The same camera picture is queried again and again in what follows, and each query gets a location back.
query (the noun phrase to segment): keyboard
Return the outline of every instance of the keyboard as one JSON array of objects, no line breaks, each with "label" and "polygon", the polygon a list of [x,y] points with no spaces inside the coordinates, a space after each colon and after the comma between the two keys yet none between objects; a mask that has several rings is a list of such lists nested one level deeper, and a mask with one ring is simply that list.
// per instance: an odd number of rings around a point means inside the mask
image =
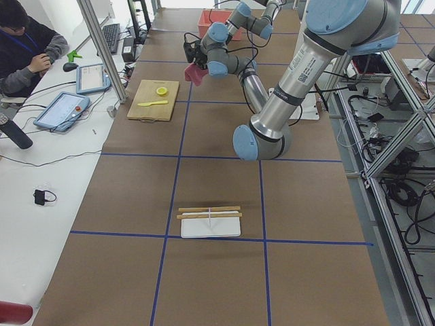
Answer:
[{"label": "keyboard", "polygon": [[118,44],[120,42],[120,25],[110,24],[103,26],[103,35],[109,46],[110,53],[115,54],[118,51]]}]

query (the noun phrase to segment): wooden cutting board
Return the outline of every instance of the wooden cutting board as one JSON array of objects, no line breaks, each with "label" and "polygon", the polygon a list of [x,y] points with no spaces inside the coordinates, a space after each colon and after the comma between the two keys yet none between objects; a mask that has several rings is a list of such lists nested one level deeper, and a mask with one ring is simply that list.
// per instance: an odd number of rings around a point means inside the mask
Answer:
[{"label": "wooden cutting board", "polygon": [[[168,92],[163,96],[158,95],[156,90],[159,87],[166,87]],[[169,121],[177,98],[178,87],[179,81],[143,79],[131,103],[127,118],[130,120]],[[137,105],[138,103],[163,100],[167,100],[168,104],[150,105],[149,107],[139,107]]]}]

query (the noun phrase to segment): wooden chopstick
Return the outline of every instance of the wooden chopstick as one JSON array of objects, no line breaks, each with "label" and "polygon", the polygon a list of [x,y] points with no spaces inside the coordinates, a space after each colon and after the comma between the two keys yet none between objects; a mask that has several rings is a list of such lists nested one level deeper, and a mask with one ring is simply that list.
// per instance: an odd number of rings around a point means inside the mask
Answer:
[{"label": "wooden chopstick", "polygon": [[222,212],[222,211],[240,211],[240,206],[223,206],[223,207],[181,207],[180,213],[200,213],[200,212]]},{"label": "wooden chopstick", "polygon": [[242,217],[242,213],[177,215],[177,219],[206,219],[209,217]]}]

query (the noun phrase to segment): yellow knife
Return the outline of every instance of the yellow knife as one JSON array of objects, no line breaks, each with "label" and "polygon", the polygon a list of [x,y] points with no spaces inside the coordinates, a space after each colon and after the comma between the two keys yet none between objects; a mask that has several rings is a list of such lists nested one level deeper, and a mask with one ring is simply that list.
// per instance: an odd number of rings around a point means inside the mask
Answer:
[{"label": "yellow knife", "polygon": [[140,107],[149,107],[150,105],[155,105],[155,104],[168,104],[168,101],[164,100],[164,101],[137,103],[137,105]]}]

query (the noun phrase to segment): white desk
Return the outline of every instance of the white desk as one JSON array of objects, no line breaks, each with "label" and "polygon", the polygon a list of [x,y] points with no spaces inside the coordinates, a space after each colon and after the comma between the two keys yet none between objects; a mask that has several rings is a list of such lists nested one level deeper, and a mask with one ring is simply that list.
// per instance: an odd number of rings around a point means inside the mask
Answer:
[{"label": "white desk", "polygon": [[[83,23],[69,40],[70,50],[87,34]],[[120,71],[124,66],[121,49],[118,53],[114,60]],[[79,54],[83,56],[83,59],[75,59],[79,65],[101,62],[92,40]],[[75,81],[75,71],[63,71],[67,60],[66,56],[57,60],[35,91]],[[75,84],[38,93],[26,104],[47,105],[61,90],[75,92]],[[95,102],[100,95],[91,94],[91,102]],[[43,164],[69,155],[98,151],[113,122],[106,108],[117,101],[116,93],[109,90],[88,119],[77,121],[66,133],[41,131],[30,134],[33,146],[25,150],[9,139],[0,139],[0,154],[23,162]],[[41,112],[31,110],[38,109],[41,108],[24,107],[14,121],[23,128],[30,117],[37,117]],[[28,121],[24,128],[25,132],[36,130],[33,120]],[[0,159],[0,301],[29,304],[34,308],[39,306],[98,159],[99,154],[85,155],[39,168]],[[33,192],[36,188],[47,187],[57,195],[57,201],[37,206],[33,201]],[[25,325],[31,325],[35,315]]]}]

